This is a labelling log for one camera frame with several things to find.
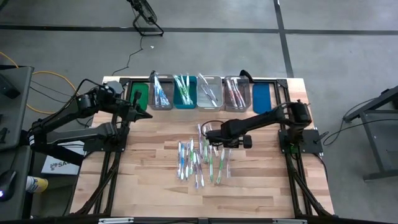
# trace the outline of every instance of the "wooden table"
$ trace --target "wooden table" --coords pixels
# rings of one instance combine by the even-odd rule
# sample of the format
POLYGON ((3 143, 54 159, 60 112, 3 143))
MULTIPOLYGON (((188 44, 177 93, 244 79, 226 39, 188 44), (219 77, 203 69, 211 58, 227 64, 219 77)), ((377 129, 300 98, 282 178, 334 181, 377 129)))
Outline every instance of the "wooden table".
MULTIPOLYGON (((104 77, 104 82, 120 77, 104 77)), ((288 79, 292 101, 308 103, 304 81, 288 79)), ((271 103, 276 105, 274 90, 271 103)), ((252 149, 237 149, 231 157, 231 177, 226 171, 220 185, 210 182, 208 166, 203 165, 205 187, 194 187, 176 178, 177 143, 190 137, 197 145, 197 124, 212 119, 244 119, 256 115, 252 108, 245 113, 204 113, 197 110, 147 112, 152 119, 131 124, 126 151, 122 154, 113 201, 112 216, 129 217, 218 217, 218 218, 291 218, 294 217, 285 157, 280 153, 279 125, 251 131, 252 149)), ((98 113, 93 126, 111 120, 111 115, 98 113)), ((78 178, 71 212, 89 199, 100 179, 104 153, 93 153, 85 159, 78 178)), ((219 158, 214 158, 215 179, 219 158)), ((309 189, 319 202, 333 213, 330 193, 321 162, 312 154, 303 155, 309 189)), ((304 211, 302 192, 298 190, 300 208, 304 211)))

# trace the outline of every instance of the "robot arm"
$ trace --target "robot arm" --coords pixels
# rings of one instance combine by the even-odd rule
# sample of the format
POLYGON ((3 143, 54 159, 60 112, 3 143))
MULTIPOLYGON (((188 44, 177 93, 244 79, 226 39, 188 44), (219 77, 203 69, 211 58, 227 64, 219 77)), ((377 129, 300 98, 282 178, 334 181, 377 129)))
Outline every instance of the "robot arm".
POLYGON ((251 148, 251 137, 246 135, 248 131, 279 123, 290 126, 289 141, 294 143, 300 141, 302 130, 311 122, 308 105, 299 100, 294 103, 284 103, 272 111, 248 119, 228 120, 221 125, 221 129, 206 132, 206 138, 211 145, 222 144, 224 147, 237 148, 242 144, 244 148, 251 148))
POLYGON ((123 87, 119 82, 109 82, 71 98, 60 111, 32 124, 28 133, 30 148, 78 166, 83 157, 58 146, 59 143, 84 141, 85 151, 114 151, 120 145, 122 137, 128 134, 131 121, 152 117, 136 103, 141 93, 136 92, 132 103, 120 99, 122 93, 123 87), (111 122, 90 129, 63 133, 54 131, 77 118, 87 118, 99 111, 121 117, 121 127, 117 128, 116 122, 111 122))

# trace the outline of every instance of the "concrete floor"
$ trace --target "concrete floor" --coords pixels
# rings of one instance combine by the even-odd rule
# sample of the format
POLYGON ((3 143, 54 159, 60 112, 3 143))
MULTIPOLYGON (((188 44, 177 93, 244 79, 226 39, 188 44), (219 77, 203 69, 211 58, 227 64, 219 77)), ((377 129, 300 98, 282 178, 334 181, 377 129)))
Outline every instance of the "concrete floor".
MULTIPOLYGON (((163 27, 278 28, 273 0, 149 3, 163 27)), ((398 29, 398 1, 394 0, 280 0, 280 7, 286 29, 398 29)), ((130 27, 132 19, 124 0, 13 0, 0 12, 2 24, 130 27)), ((19 65, 61 73, 74 84, 83 77, 100 82, 103 76, 124 67, 127 56, 139 49, 140 39, 135 32, 2 30, 0 34, 0 50, 19 65)), ((397 42, 398 35, 287 35, 294 77, 305 80, 313 118, 321 132, 336 131, 346 110, 397 85, 397 42)), ((246 69, 256 77, 287 76, 279 34, 169 32, 163 38, 144 38, 142 47, 144 50, 133 56, 130 68, 119 75, 148 75, 152 70, 237 75, 246 69)), ((0 63, 9 64, 4 58, 0 63)), ((37 75, 33 79, 72 93, 56 77, 37 75)), ((62 106, 35 92, 30 93, 29 103, 47 111, 62 106)), ((24 126, 41 117, 27 110, 24 126)), ((63 128, 80 126, 71 123, 63 128)), ((370 183, 362 180, 364 174, 377 171, 363 128, 345 131, 324 150, 337 215, 382 222, 398 220, 398 178, 370 183)), ((61 214, 70 191, 70 187, 46 191, 38 198, 34 212, 61 214)))

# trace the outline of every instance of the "teal bin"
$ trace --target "teal bin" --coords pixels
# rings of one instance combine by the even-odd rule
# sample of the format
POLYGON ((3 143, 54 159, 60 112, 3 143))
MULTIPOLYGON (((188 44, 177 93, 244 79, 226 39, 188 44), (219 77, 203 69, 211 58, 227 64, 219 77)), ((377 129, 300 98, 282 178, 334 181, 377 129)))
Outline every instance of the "teal bin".
POLYGON ((193 102, 192 105, 185 105, 182 103, 180 90, 178 89, 177 83, 174 82, 174 106, 177 109, 195 109, 197 106, 197 78, 189 76, 189 95, 193 102))

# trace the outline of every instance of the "cable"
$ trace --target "cable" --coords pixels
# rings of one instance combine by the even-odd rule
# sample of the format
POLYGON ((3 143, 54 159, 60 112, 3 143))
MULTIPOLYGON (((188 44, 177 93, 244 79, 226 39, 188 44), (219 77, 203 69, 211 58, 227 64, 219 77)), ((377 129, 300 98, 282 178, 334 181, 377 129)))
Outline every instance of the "cable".
POLYGON ((347 127, 347 128, 343 128, 343 129, 341 129, 341 130, 339 130, 339 131, 337 131, 335 133, 330 134, 325 140, 323 140, 323 145, 324 146, 329 146, 331 143, 333 143, 336 138, 331 143, 328 143, 328 144, 325 144, 325 141, 328 140, 330 137, 334 136, 335 134, 339 135, 340 132, 345 131, 347 129, 355 128, 355 127, 358 127, 358 126, 361 126, 361 125, 364 125, 364 124, 369 124, 369 123, 378 122, 378 121, 398 121, 398 119, 379 119, 379 120, 368 121, 368 122, 365 122, 365 123, 361 123, 361 124, 357 124, 357 125, 350 126, 350 127, 347 127))
POLYGON ((79 121, 78 119, 76 119, 76 122, 79 123, 80 125, 82 125, 85 128, 89 128, 89 126, 87 124, 83 124, 81 121, 79 121))
MULTIPOLYGON (((12 64, 14 64, 16 68, 19 68, 18 65, 17 65, 17 63, 15 63, 15 61, 13 61, 13 59, 11 59, 10 57, 8 57, 8 56, 7 56, 6 54, 4 54, 3 52, 0 52, 0 54, 3 55, 4 57, 6 57, 8 60, 10 60, 10 62, 11 62, 12 64)), ((50 72, 50 71, 39 71, 39 72, 34 72, 34 73, 32 73, 32 75, 36 75, 36 74, 40 74, 40 73, 51 74, 51 75, 55 75, 55 76, 58 76, 58 77, 64 79, 64 80, 67 81, 67 83, 75 90, 75 95, 76 95, 76 94, 79 94, 79 92, 76 91, 76 88, 75 88, 75 86, 72 84, 72 82, 70 82, 69 79, 67 79, 67 78, 64 77, 63 75, 60 75, 60 74, 55 73, 55 72, 50 72)), ((27 106, 29 109, 31 109, 32 111, 35 111, 35 112, 38 112, 38 113, 42 113, 42 114, 53 114, 53 112, 41 111, 41 110, 35 109, 35 108, 33 108, 31 105, 29 105, 29 104, 26 104, 26 106, 27 106)))
POLYGON ((90 127, 90 125, 88 125, 88 123, 93 119, 94 117, 91 117, 85 124, 85 126, 90 127))
POLYGON ((120 72, 120 71, 122 71, 122 70, 124 70, 124 69, 129 68, 131 56, 133 56, 133 55, 139 53, 141 50, 143 50, 143 48, 142 48, 142 39, 143 39, 143 38, 144 38, 144 36, 142 36, 141 39, 140 39, 140 41, 139 41, 139 48, 140 48, 140 49, 137 50, 136 52, 134 52, 134 53, 132 53, 132 54, 129 55, 129 60, 127 61, 127 65, 126 65, 124 68, 121 68, 121 69, 118 69, 118 70, 114 71, 114 72, 112 73, 112 76, 114 76, 114 74, 115 74, 116 72, 120 72))
POLYGON ((17 63, 15 63, 15 61, 13 61, 13 59, 11 59, 10 57, 8 57, 5 53, 0 52, 1 55, 5 56, 6 59, 8 59, 12 64, 15 65, 15 67, 19 68, 17 63))
POLYGON ((60 103, 66 103, 66 101, 60 101, 60 100, 57 100, 57 99, 55 99, 55 98, 52 98, 51 96, 48 96, 48 95, 46 95, 45 93, 42 93, 41 91, 36 90, 35 88, 33 88, 33 87, 31 87, 31 86, 30 86, 29 88, 31 88, 32 90, 36 91, 37 93, 40 93, 41 95, 44 95, 44 96, 50 98, 51 100, 54 100, 54 101, 57 101, 57 102, 60 102, 60 103))
POLYGON ((56 93, 59 93, 59 94, 65 95, 65 96, 72 97, 71 95, 68 95, 68 94, 66 94, 66 93, 62 93, 61 91, 58 91, 58 90, 54 90, 53 88, 47 87, 47 86, 42 85, 42 84, 40 84, 40 83, 38 83, 38 82, 35 82, 35 81, 33 81, 33 80, 31 80, 31 82, 32 82, 32 83, 36 83, 36 84, 38 84, 39 86, 44 87, 44 88, 46 88, 46 89, 52 90, 52 91, 54 91, 54 92, 56 92, 56 93))
MULTIPOLYGON (((55 73, 55 72, 49 72, 49 71, 34 72, 33 75, 40 74, 40 73, 51 74, 51 75, 55 75, 55 76, 58 76, 58 77, 64 79, 64 80, 74 89, 75 93, 73 94, 73 96, 75 96, 76 94, 79 94, 79 92, 76 90, 75 86, 69 81, 69 79, 67 79, 67 78, 64 77, 63 75, 60 75, 60 74, 55 73)), ((33 108, 31 105, 29 105, 29 104, 26 104, 26 106, 27 106, 29 109, 31 109, 32 111, 35 111, 35 112, 38 112, 38 113, 42 113, 42 114, 54 114, 54 112, 41 111, 41 110, 35 109, 35 108, 33 108)))
POLYGON ((367 103, 367 102, 369 102, 369 101, 372 101, 372 100, 374 100, 374 99, 376 99, 376 98, 372 98, 372 99, 366 100, 366 101, 364 101, 364 102, 362 102, 362 103, 358 103, 357 105, 355 105, 355 106, 353 106, 351 109, 349 109, 349 110, 344 114, 343 118, 341 119, 340 128, 339 128, 339 131, 337 132, 336 137, 335 137, 331 142, 329 142, 328 144, 325 144, 326 140, 329 139, 330 136, 332 136, 332 135, 334 135, 334 134, 336 134, 336 133, 333 133, 333 134, 329 135, 325 140, 323 140, 323 145, 324 145, 324 146, 330 146, 331 144, 333 144, 333 143, 337 140, 337 138, 338 138, 338 136, 340 135, 340 132, 342 131, 342 128, 343 128, 344 118, 345 118, 345 116, 347 116, 347 114, 348 114, 350 111, 352 111, 353 109, 355 109, 357 106, 362 105, 362 104, 364 104, 364 103, 367 103))
POLYGON ((314 153, 313 155, 316 156, 319 159, 319 161, 322 163, 323 169, 325 170, 326 181, 329 182, 328 169, 326 168, 325 162, 323 161, 323 159, 318 154, 314 153))

